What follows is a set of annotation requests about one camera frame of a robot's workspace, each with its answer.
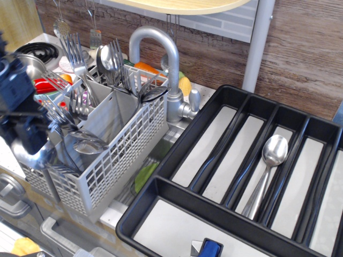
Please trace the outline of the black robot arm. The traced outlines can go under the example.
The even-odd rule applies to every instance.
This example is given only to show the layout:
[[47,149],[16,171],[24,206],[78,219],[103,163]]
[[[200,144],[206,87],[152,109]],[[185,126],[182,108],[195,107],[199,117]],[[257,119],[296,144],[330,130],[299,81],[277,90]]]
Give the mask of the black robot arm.
[[48,139],[48,111],[34,99],[25,66],[6,52],[6,45],[1,39],[1,137],[9,146],[18,140],[29,154],[36,154]]

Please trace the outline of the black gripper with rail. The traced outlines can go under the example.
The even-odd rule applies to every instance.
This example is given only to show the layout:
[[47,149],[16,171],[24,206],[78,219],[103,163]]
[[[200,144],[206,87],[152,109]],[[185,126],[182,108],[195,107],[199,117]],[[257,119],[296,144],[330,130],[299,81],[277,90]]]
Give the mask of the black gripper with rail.
[[11,149],[22,147],[36,154],[48,141],[48,111],[35,101],[24,101],[16,109],[1,102],[1,138]]

